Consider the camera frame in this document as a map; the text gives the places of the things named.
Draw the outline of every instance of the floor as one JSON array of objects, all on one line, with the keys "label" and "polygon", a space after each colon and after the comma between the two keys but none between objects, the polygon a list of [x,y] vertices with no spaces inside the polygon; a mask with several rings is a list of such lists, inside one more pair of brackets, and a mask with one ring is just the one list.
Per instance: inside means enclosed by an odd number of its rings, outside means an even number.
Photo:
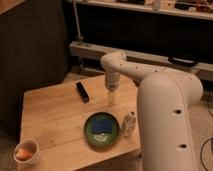
[{"label": "floor", "polygon": [[[83,79],[86,77],[103,74],[103,72],[94,72],[94,70],[87,69],[79,74],[79,68],[73,67],[71,72],[66,76],[64,82]],[[208,96],[208,92],[204,95],[202,101],[196,106],[190,108],[189,117],[192,127],[192,135],[195,146],[195,155],[197,159],[198,171],[204,171],[200,162],[200,151],[203,143],[213,137],[213,117],[210,111],[213,112],[213,96]],[[16,164],[12,158],[13,149],[17,143],[8,136],[5,132],[0,130],[0,171],[15,171]],[[213,155],[210,148],[210,143],[206,143],[203,148],[203,161],[208,171],[213,171]],[[141,151],[135,151],[125,154],[96,165],[81,169],[80,171],[142,171]]]}]

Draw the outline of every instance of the desk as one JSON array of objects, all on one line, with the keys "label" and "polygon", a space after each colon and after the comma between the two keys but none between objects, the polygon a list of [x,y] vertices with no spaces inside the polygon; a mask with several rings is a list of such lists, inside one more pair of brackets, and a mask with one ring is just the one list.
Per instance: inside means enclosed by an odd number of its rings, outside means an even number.
[{"label": "desk", "polygon": [[20,140],[33,138],[40,145],[43,161],[36,166],[19,166],[18,171],[71,171],[112,157],[140,149],[138,125],[130,138],[118,142],[104,152],[94,151],[84,138],[84,123],[95,112],[113,114],[121,125],[129,111],[136,112],[137,88],[121,76],[114,106],[107,104],[104,76],[81,80],[90,96],[83,103],[75,83],[28,91],[24,95]]}]

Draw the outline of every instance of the cable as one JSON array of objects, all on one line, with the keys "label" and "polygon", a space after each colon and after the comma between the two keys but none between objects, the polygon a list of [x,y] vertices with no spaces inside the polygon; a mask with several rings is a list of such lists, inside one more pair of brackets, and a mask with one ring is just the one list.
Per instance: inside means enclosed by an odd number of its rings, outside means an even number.
[{"label": "cable", "polygon": [[211,106],[210,106],[210,97],[211,97],[211,91],[209,91],[209,95],[207,98],[207,106],[208,106],[209,114],[213,117],[213,113],[211,111]]},{"label": "cable", "polygon": [[204,164],[204,162],[203,162],[203,149],[204,149],[205,145],[206,145],[209,141],[211,141],[211,150],[213,151],[213,148],[212,148],[212,147],[213,147],[213,137],[207,139],[207,140],[203,143],[203,145],[202,145],[202,147],[201,147],[201,150],[200,150],[200,162],[201,162],[203,168],[205,169],[205,171],[208,171],[208,169],[206,168],[206,166],[205,166],[205,164]]}]

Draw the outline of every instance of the cup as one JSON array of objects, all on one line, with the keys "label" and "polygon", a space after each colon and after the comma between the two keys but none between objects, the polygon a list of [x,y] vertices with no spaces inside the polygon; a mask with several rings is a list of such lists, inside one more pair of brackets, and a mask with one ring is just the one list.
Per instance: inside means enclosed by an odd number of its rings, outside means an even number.
[{"label": "cup", "polygon": [[[26,160],[20,159],[16,157],[17,152],[20,149],[24,149],[27,152],[31,154],[29,158]],[[20,144],[18,144],[14,150],[13,158],[18,164],[30,164],[30,165],[36,165],[39,164],[42,160],[42,154],[39,149],[38,143],[35,140],[24,140]]]}]

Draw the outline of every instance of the remote control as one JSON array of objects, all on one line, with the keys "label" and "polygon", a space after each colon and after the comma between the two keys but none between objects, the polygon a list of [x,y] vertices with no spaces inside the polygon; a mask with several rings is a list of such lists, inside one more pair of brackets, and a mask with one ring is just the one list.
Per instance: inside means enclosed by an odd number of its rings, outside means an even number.
[{"label": "remote control", "polygon": [[84,103],[89,102],[89,96],[88,96],[86,90],[84,89],[84,86],[82,85],[82,83],[81,82],[77,82],[76,86],[77,86],[77,90],[78,90],[83,102]]}]

